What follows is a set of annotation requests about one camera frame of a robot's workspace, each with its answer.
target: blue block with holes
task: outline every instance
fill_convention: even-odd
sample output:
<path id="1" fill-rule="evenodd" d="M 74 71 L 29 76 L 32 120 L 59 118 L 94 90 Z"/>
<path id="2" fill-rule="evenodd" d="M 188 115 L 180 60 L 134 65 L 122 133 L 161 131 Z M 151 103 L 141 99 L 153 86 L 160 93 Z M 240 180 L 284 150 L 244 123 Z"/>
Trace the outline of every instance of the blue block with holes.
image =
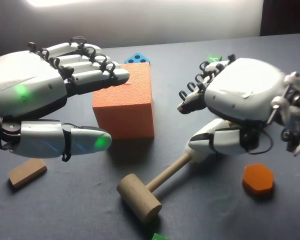
<path id="1" fill-rule="evenodd" d="M 124 61 L 125 64 L 150 63 L 150 60 L 140 53 L 136 53 L 132 57 Z"/>

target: toy block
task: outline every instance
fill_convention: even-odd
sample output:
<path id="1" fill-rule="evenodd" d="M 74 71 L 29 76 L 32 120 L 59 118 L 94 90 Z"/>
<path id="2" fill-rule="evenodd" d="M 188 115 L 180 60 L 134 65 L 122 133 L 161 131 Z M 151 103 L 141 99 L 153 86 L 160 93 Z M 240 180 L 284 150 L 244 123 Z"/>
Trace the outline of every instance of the toy block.
<path id="1" fill-rule="evenodd" d="M 137 52 L 135 55 L 125 60 L 124 63 L 125 64 L 150 63 L 150 60 Z"/>
<path id="2" fill-rule="evenodd" d="M 92 108 L 100 128 L 112 139 L 155 136 L 150 64 L 122 64 L 130 73 L 126 84 L 93 93 Z"/>
<path id="3" fill-rule="evenodd" d="M 167 238 L 155 233 L 152 237 L 152 240 L 168 240 Z"/>
<path id="4" fill-rule="evenodd" d="M 263 164 L 252 164 L 245 167 L 243 186 L 254 195 L 269 194 L 274 187 L 274 174 Z"/>
<path id="5" fill-rule="evenodd" d="M 222 56 L 219 54 L 210 53 L 206 60 L 209 63 L 219 62 L 222 60 Z"/>
<path id="6" fill-rule="evenodd" d="M 19 188 L 40 174 L 47 171 L 47 166 L 42 159 L 31 158 L 9 172 L 9 179 L 15 188 Z"/>

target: orange hexagon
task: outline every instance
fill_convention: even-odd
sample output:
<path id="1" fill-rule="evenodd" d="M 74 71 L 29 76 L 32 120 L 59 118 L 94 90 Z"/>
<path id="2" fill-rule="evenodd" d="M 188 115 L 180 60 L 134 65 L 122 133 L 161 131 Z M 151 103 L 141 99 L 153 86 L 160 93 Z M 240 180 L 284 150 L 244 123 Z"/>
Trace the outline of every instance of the orange hexagon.
<path id="1" fill-rule="evenodd" d="M 245 167 L 243 186 L 255 195 L 268 194 L 274 187 L 274 173 L 261 163 Z"/>

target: wooden hammer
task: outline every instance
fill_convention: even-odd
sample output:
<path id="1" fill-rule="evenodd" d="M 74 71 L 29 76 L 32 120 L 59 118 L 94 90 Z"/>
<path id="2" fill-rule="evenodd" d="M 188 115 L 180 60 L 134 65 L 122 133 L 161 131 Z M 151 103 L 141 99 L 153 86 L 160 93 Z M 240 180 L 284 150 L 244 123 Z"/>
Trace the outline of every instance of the wooden hammer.
<path id="1" fill-rule="evenodd" d="M 166 170 L 160 173 L 146 186 L 134 174 L 124 177 L 116 187 L 124 201 L 143 222 L 151 221 L 160 212 L 162 205 L 152 194 L 161 184 L 168 180 L 191 160 L 191 154 L 185 153 Z"/>

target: table surface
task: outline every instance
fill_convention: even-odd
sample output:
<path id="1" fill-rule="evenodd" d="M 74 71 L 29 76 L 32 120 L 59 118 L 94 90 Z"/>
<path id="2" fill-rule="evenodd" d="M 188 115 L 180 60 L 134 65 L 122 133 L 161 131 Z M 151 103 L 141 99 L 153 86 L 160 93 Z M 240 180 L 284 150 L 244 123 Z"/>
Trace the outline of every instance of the table surface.
<path id="1" fill-rule="evenodd" d="M 19 191 L 8 172 L 24 157 L 0 150 L 0 240 L 171 240 L 300 239 L 300 155 L 280 141 L 281 127 L 267 131 L 273 149 L 262 155 L 209 158 L 188 165 L 154 192 L 163 207 L 144 226 L 123 204 L 116 186 L 135 173 L 148 183 L 182 153 L 186 141 L 216 118 L 207 109 L 180 114 L 180 90 L 194 81 L 209 53 L 254 58 L 286 73 L 300 72 L 300 34 L 104 49 L 114 61 L 139 52 L 151 61 L 154 140 L 117 141 L 105 152 L 46 159 L 48 171 Z M 79 126 L 97 126 L 92 93 L 73 96 L 46 117 Z M 274 173 L 268 200 L 251 198 L 242 187 L 245 166 L 263 163 Z"/>

